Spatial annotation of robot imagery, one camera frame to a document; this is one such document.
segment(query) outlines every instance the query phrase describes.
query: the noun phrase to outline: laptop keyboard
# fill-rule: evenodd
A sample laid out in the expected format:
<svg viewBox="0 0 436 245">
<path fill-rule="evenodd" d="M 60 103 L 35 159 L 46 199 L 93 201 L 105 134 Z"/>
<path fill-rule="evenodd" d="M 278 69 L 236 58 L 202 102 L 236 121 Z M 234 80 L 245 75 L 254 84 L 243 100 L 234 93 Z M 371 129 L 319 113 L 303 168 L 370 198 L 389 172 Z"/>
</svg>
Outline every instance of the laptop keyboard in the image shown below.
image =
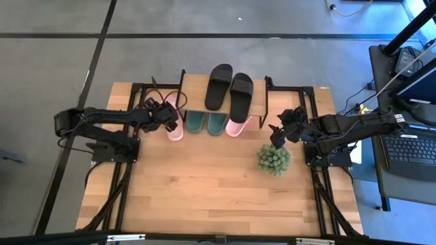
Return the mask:
<svg viewBox="0 0 436 245">
<path fill-rule="evenodd" d="M 436 165 L 436 141 L 382 136 L 389 161 Z"/>
</svg>

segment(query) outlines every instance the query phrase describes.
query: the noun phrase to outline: green plant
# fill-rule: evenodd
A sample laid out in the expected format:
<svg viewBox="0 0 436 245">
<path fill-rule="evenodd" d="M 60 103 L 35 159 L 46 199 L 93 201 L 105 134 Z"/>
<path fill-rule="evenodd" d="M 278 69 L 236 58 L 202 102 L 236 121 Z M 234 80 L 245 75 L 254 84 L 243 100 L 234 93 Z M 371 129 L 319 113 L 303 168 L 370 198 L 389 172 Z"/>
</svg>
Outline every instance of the green plant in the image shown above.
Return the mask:
<svg viewBox="0 0 436 245">
<path fill-rule="evenodd" d="M 263 145 L 256 155 L 259 167 L 275 176 L 281 176 L 291 163 L 291 154 L 283 147 L 276 149 L 273 145 Z"/>
</svg>

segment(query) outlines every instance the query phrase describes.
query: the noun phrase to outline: wooden table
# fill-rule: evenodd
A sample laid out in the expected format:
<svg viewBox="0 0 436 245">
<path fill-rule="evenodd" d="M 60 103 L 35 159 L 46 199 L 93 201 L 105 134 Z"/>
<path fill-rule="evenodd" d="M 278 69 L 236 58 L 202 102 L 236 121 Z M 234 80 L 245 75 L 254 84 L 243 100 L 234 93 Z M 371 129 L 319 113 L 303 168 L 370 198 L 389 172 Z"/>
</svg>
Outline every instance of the wooden table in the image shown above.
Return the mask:
<svg viewBox="0 0 436 245">
<path fill-rule="evenodd" d="M 131 83 L 114 83 L 108 109 L 126 110 Z M 161 90 L 163 95 L 171 90 Z M 150 93 L 155 99 L 158 95 Z M 296 92 L 269 92 L 267 124 L 279 125 L 275 116 L 300 105 Z M 319 115 L 333 114 L 329 88 L 315 87 Z M 123 231 L 227 235 L 320 235 L 310 169 L 302 143 L 287 142 L 292 156 L 282 177 L 258 169 L 255 153 L 269 144 L 269 127 L 259 129 L 250 120 L 239 137 L 211 136 L 207 122 L 199 134 L 185 131 L 171 142 L 165 129 L 140 132 L 140 154 L 134 163 L 123 219 Z M 116 130 L 119 125 L 104 125 Z M 105 202 L 114 163 L 104 163 L 89 177 L 76 227 L 81 228 Z M 354 229 L 362 225 L 350 177 L 331 167 L 334 200 Z M 116 205 L 112 214 L 114 227 Z M 328 207 L 324 214 L 332 232 Z"/>
</svg>

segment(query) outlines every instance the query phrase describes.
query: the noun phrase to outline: teal slide sandal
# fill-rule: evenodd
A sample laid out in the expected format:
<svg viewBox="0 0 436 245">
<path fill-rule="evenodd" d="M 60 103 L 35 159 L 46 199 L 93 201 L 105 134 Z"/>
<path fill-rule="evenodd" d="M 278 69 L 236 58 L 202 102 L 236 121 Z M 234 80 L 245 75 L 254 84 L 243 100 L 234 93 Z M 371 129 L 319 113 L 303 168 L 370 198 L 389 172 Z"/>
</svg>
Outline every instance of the teal slide sandal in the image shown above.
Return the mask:
<svg viewBox="0 0 436 245">
<path fill-rule="evenodd" d="M 191 133 L 199 133 L 203 129 L 204 112 L 188 111 L 186 113 L 186 129 Z"/>
<path fill-rule="evenodd" d="M 220 135 L 223 133 L 227 114 L 210 113 L 207 122 L 207 131 L 211 135 Z"/>
</svg>

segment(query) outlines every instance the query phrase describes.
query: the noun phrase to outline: pink slide sandal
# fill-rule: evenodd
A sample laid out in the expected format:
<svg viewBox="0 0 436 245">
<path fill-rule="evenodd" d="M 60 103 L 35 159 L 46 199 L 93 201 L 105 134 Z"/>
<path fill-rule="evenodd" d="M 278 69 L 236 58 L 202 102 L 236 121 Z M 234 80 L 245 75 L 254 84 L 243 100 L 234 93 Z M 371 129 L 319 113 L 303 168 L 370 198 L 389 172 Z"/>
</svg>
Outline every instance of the pink slide sandal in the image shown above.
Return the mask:
<svg viewBox="0 0 436 245">
<path fill-rule="evenodd" d="M 227 125 L 225 126 L 225 132 L 230 137 L 237 137 L 240 134 L 240 132 L 243 131 L 245 125 L 250 120 L 250 118 L 251 118 L 251 116 L 249 116 L 244 123 L 236 123 L 236 122 L 229 119 L 229 121 L 227 122 Z"/>
<path fill-rule="evenodd" d="M 176 95 L 176 93 L 173 93 L 172 95 L 170 95 L 166 99 L 166 101 L 170 102 L 170 104 L 175 108 L 176 107 L 176 99 L 177 99 L 177 95 Z M 172 141 L 179 141 L 183 138 L 183 120 L 182 120 L 182 116 L 180 115 L 180 113 L 178 113 L 178 119 L 177 119 L 176 123 L 177 123 L 177 127 L 175 130 L 173 130 L 171 132 L 166 132 L 168 134 L 168 138 L 170 138 L 170 140 L 172 140 Z"/>
</svg>

